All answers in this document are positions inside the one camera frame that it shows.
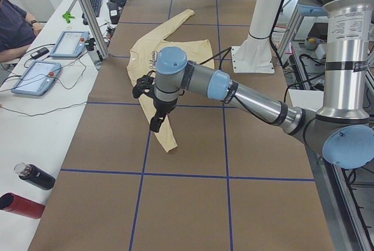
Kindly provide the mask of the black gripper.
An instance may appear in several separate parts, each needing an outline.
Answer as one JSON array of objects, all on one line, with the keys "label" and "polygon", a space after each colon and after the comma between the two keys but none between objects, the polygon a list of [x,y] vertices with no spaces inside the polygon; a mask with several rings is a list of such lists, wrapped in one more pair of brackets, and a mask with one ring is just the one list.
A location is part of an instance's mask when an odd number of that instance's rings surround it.
[{"label": "black gripper", "polygon": [[150,120],[150,130],[153,132],[159,132],[162,124],[165,121],[166,114],[169,114],[176,107],[177,99],[169,102],[162,101],[158,98],[153,100],[153,105],[156,109],[154,117]]}]

